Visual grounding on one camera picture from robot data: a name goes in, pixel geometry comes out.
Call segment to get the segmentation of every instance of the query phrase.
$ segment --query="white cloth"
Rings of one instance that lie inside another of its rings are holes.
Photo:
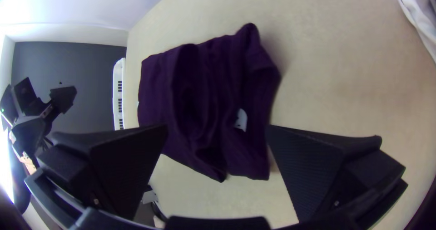
[[[436,62],[436,15],[430,0],[398,0],[404,14],[415,26],[433,61]]]

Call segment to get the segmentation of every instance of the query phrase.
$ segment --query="purple cloth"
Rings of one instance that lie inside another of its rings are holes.
[[[185,44],[142,61],[140,126],[168,125],[162,153],[219,182],[268,180],[265,127],[280,82],[254,24],[235,35]],[[234,127],[238,110],[247,130]]]

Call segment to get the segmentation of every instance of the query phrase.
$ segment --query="beige table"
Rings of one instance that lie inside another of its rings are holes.
[[[141,61],[255,23],[282,72],[273,124],[383,137],[409,184],[376,229],[403,229],[436,174],[436,68],[396,0],[162,0],[129,33],[125,125],[136,127]],[[220,184],[166,156],[151,178],[167,215],[297,223],[277,171]]]

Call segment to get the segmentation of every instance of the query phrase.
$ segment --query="white wall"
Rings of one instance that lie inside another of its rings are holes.
[[[15,42],[11,38],[0,35],[0,97],[10,84],[14,48]]]
[[[127,45],[128,31],[160,0],[0,0],[0,30],[16,42]]]

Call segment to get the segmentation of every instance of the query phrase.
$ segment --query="white label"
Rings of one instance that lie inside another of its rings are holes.
[[[247,131],[247,120],[247,113],[240,108],[238,110],[238,119],[236,120],[234,127],[243,130],[244,132]]]

